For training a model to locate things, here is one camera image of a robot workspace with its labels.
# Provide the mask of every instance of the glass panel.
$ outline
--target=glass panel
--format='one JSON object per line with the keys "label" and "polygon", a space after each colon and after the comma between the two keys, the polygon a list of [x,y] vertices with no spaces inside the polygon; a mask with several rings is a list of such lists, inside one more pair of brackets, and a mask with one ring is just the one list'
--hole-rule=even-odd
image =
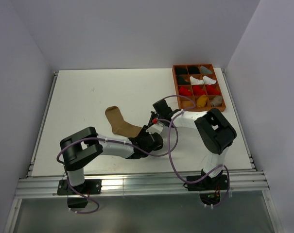
{"label": "glass panel", "polygon": [[205,209],[197,193],[96,200],[101,207],[89,215],[68,212],[67,199],[23,200],[14,232],[273,232],[260,191],[233,193],[214,210]]}

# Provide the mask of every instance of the metal frame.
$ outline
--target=metal frame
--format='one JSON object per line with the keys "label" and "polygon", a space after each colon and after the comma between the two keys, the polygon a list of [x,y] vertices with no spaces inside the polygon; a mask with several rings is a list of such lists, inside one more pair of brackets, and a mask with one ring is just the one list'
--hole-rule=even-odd
{"label": "metal frame", "polygon": [[[182,172],[183,177],[199,175],[200,172]],[[58,182],[62,177],[28,178],[18,182],[15,198],[67,198],[57,196]],[[86,176],[86,179],[102,179],[102,191],[93,196],[130,196],[186,194],[187,189],[173,172],[137,175]],[[232,191],[269,190],[262,171],[230,172]]]}
{"label": "metal frame", "polygon": [[39,129],[38,137],[37,137],[36,142],[35,142],[35,149],[34,149],[34,152],[32,154],[32,158],[31,158],[31,162],[33,162],[33,163],[35,162],[36,152],[38,150],[38,146],[39,146],[39,143],[40,143],[40,140],[41,140],[42,131],[43,131],[43,128],[44,128],[46,116],[48,115],[48,111],[49,111],[50,103],[51,103],[51,100],[52,100],[52,96],[53,96],[57,76],[58,76],[58,71],[54,72],[54,78],[53,78],[51,90],[50,90],[48,101],[47,101],[45,111],[44,111],[44,114],[43,114],[43,119],[42,119],[41,126],[40,126],[40,129]]}
{"label": "metal frame", "polygon": [[22,202],[22,199],[14,199],[13,200],[11,210],[10,210],[10,213],[7,218],[6,225],[5,225],[5,228],[3,231],[4,233],[13,233],[14,228],[15,228],[15,224],[16,224],[16,220],[18,217],[18,213],[20,210],[21,202]]}
{"label": "metal frame", "polygon": [[272,222],[274,232],[283,233],[284,230],[283,230],[282,224],[279,220],[279,217],[277,215],[277,209],[274,205],[274,202],[272,201],[271,192],[269,190],[265,190],[265,191],[262,191],[262,194],[263,194],[263,198],[264,198],[265,204],[268,209],[268,213],[269,213],[269,216],[270,216],[270,219]]}
{"label": "metal frame", "polygon": [[[241,128],[243,140],[249,154],[249,159],[252,164],[252,169],[232,170],[230,171],[231,191],[262,191],[266,200],[267,208],[273,222],[274,229],[280,231],[281,225],[277,217],[275,207],[271,202],[270,188],[265,178],[263,171],[257,171],[251,157],[245,135],[234,105],[234,101],[226,80],[224,70],[222,69],[225,84],[228,88],[233,108],[237,116],[239,126]],[[28,177],[19,180],[16,193],[14,196],[11,211],[5,226],[6,233],[11,233],[14,230],[18,212],[22,199],[37,199],[37,198],[67,198],[67,196],[57,196],[58,182],[63,177],[32,177],[32,169],[34,167],[37,148],[41,139],[41,134],[44,128],[45,120],[52,99],[54,87],[56,84],[58,72],[54,73],[52,87],[50,90],[47,106],[45,108],[40,131],[35,144],[31,164],[29,167]],[[181,176],[199,175],[200,172],[181,172]],[[102,179],[102,192],[95,196],[129,196],[129,195],[162,195],[162,194],[186,194],[188,192],[182,186],[182,182],[176,177],[173,172],[169,173],[154,173],[154,174],[136,174],[136,175],[104,175],[104,176],[86,176],[86,179]]]}

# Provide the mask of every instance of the white table surface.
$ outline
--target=white table surface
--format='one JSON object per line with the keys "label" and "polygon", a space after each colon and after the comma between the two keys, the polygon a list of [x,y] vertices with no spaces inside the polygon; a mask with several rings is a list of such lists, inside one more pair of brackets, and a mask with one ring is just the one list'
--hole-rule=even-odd
{"label": "white table surface", "polygon": [[[215,73],[226,103],[224,116],[237,132],[237,138],[225,158],[230,170],[251,169],[251,163],[234,113],[232,102],[220,68]],[[165,69],[109,69],[109,70],[61,70],[58,74],[48,114],[38,145],[32,176],[61,176],[63,167],[56,162],[59,142],[88,126],[105,136],[114,135],[104,111],[116,105],[124,119],[134,125],[147,124],[152,104],[174,95],[175,88],[171,68]],[[167,103],[176,109],[177,99]],[[204,166],[207,154],[197,130],[179,129],[179,143],[172,152],[178,171],[198,171]],[[166,151],[166,144],[161,153]],[[98,156],[85,169],[85,174],[135,174],[173,171],[167,156],[148,156],[139,160],[126,160],[116,156]]]}

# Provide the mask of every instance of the white wall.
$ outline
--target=white wall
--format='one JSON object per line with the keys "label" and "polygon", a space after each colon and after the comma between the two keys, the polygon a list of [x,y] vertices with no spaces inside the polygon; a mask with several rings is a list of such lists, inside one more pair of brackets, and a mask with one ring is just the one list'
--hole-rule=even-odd
{"label": "white wall", "polygon": [[259,0],[12,0],[57,69],[226,67]]}
{"label": "white wall", "polygon": [[0,0],[0,232],[29,167],[52,72],[8,0]]}
{"label": "white wall", "polygon": [[247,142],[294,232],[294,0],[261,0],[227,68]]}

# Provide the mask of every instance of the yellow object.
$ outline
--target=yellow object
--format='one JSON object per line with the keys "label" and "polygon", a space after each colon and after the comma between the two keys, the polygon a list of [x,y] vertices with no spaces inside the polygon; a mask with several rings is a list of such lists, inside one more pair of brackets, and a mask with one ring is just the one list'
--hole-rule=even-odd
{"label": "yellow object", "polygon": [[206,95],[201,96],[200,98],[197,99],[196,106],[198,108],[204,108],[207,104],[207,99],[208,97]]}

